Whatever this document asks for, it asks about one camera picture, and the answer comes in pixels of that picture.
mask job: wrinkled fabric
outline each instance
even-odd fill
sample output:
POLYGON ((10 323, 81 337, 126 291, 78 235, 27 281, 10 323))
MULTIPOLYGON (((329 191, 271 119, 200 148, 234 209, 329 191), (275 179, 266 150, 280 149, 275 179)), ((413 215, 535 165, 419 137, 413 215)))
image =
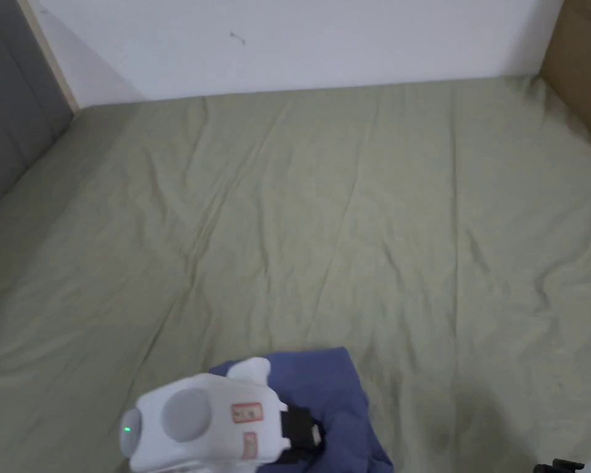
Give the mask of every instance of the wrinkled fabric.
MULTIPOLYGON (((346 348, 270 353, 267 384, 287 404, 311 411, 326 433, 324 453, 309 463, 265 465, 260 473, 392 473, 370 419, 368 398, 346 348)), ((210 370, 225 376, 236 362, 210 370)))
POLYGON ((139 395, 336 346, 399 471, 591 457, 591 138, 542 81, 89 108, 0 201, 0 473, 126 471, 139 395))

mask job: sticker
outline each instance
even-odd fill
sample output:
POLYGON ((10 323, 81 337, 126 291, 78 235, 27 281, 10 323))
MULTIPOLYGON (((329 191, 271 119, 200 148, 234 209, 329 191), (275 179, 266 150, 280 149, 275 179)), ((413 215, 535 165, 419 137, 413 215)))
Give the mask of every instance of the sticker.
POLYGON ((259 441, 255 432, 243 432, 243 459, 256 459, 259 455, 259 441))
POLYGON ((263 405, 260 402, 232 404, 232 420, 235 424, 263 420, 263 405))

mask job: green bed sheet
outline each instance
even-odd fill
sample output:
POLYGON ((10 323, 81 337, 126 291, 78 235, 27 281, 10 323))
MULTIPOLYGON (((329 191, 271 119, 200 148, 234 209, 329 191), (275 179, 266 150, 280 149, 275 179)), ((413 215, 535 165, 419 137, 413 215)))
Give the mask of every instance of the green bed sheet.
POLYGON ((140 394, 332 346, 398 471, 591 455, 591 138, 542 81, 88 108, 0 202, 0 473, 126 471, 140 394))

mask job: blue cloth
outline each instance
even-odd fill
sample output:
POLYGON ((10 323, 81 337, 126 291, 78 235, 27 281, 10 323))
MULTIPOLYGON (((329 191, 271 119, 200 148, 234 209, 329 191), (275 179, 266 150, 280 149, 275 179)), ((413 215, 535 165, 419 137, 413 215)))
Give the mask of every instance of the blue cloth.
MULTIPOLYGON (((392 473, 368 417, 368 398, 346 348, 272 353, 269 386, 282 402, 311 410, 326 431, 326 449, 313 463, 264 465, 260 473, 392 473)), ((211 369, 225 376, 236 362, 211 369)))

